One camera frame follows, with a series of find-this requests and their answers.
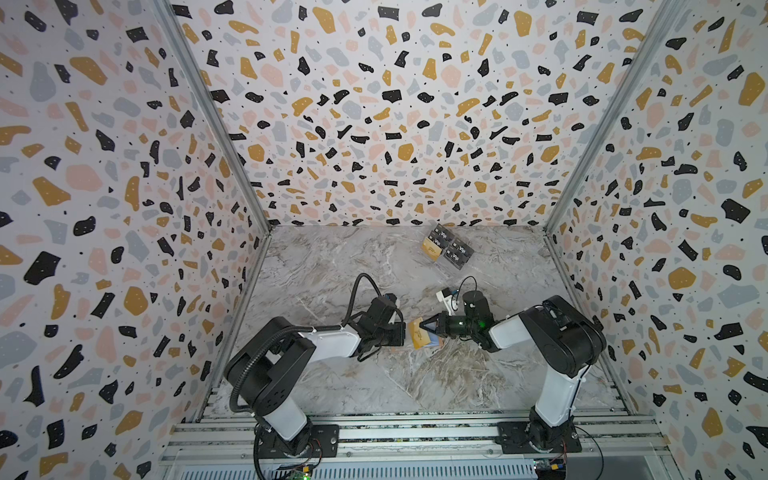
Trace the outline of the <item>tan leather card holder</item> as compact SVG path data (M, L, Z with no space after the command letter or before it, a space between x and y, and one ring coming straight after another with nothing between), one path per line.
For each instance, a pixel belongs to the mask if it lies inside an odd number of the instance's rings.
M438 348L443 346L443 340L436 334L429 332L420 326L422 318L419 317L408 323L406 330L415 350L425 348Z

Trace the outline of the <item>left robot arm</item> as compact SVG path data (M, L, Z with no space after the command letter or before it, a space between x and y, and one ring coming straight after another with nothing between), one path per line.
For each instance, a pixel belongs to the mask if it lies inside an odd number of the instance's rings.
M297 456L312 442L312 422L291 397L306 367L329 358L365 362L384 347L403 346L405 333L392 293L375 297L367 310L343 324L298 326L275 317L227 363L228 408L252 415L259 433L278 450Z

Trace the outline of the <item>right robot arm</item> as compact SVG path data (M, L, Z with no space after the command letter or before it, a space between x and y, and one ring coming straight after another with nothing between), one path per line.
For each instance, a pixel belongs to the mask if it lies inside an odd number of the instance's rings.
M501 423L496 442L505 453L579 452L575 400L587 372L607 340L598 320L589 319L554 295L518 313L495 319L479 290L450 300L448 309L419 322L436 337L469 340L489 353L531 343L547 365L541 392L525 423Z

